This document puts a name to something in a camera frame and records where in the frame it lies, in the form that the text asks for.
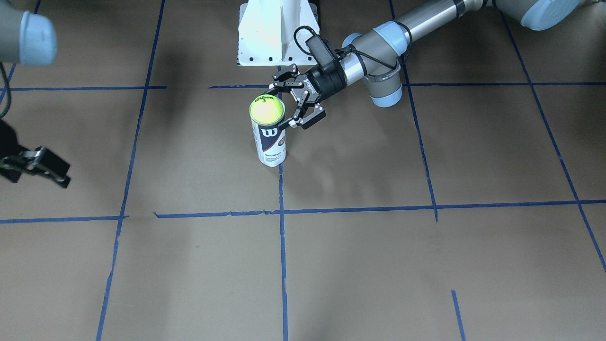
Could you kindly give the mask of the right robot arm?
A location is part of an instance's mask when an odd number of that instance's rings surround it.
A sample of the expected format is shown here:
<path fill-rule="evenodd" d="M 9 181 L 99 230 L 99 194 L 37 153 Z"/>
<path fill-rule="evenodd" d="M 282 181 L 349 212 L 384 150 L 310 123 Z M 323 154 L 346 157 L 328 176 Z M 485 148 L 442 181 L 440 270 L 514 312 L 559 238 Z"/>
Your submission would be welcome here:
<path fill-rule="evenodd" d="M 58 41 L 48 18 L 2 0 L 0 27 L 2 63 L 50 65 L 55 61 Z M 48 147 L 30 150 L 20 145 L 16 131 L 4 119 L 0 123 L 0 159 L 1 177 L 11 183 L 17 183 L 24 173 L 49 179 L 61 188 L 71 181 L 67 161 Z"/>

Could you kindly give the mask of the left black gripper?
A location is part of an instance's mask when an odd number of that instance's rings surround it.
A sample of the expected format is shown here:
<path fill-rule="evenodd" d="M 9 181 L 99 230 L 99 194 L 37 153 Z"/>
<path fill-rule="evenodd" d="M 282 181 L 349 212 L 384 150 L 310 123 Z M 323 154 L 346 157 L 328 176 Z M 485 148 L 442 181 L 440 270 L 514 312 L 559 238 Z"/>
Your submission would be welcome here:
<path fill-rule="evenodd" d="M 340 61 L 333 60 L 327 71 L 315 65 L 301 73 L 297 64 L 282 67 L 269 85 L 269 95 L 291 93 L 301 96 L 294 114 L 278 125 L 279 130 L 301 127 L 304 130 L 324 119 L 327 114 L 320 101 L 347 87 L 347 78 Z"/>

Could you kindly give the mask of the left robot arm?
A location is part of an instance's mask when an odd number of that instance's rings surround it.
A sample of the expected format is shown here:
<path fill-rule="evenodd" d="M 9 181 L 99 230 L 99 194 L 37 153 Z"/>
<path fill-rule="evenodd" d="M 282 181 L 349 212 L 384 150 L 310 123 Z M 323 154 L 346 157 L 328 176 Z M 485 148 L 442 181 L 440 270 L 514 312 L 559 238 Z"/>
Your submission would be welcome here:
<path fill-rule="evenodd" d="M 410 54 L 412 44 L 470 11 L 494 7 L 522 26 L 534 31 L 552 28 L 578 6 L 579 0 L 427 0 L 400 17 L 373 28 L 365 35 L 352 33 L 341 48 L 333 48 L 309 26 L 304 53 L 316 64 L 305 73 L 291 65 L 274 75 L 268 94 L 290 93 L 296 101 L 292 116 L 279 122 L 278 129 L 308 129 L 325 117 L 322 101 L 363 80 L 373 103 L 389 107 L 402 97 L 400 56 Z"/>

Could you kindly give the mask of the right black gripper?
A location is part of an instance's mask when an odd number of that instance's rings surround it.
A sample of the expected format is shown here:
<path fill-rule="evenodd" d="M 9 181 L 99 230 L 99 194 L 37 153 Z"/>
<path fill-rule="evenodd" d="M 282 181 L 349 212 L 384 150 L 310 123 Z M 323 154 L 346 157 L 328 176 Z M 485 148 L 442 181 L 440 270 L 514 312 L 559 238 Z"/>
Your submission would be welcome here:
<path fill-rule="evenodd" d="M 41 146 L 34 151 L 22 151 L 18 143 L 17 133 L 3 119 L 0 120 L 0 174 L 11 183 L 17 183 L 21 172 L 3 168 L 2 160 L 12 155 L 18 155 L 22 161 L 24 173 L 32 176 L 41 176 L 53 181 L 61 188 L 67 188 L 71 181 L 68 172 L 70 164 L 59 157 L 52 150 Z"/>

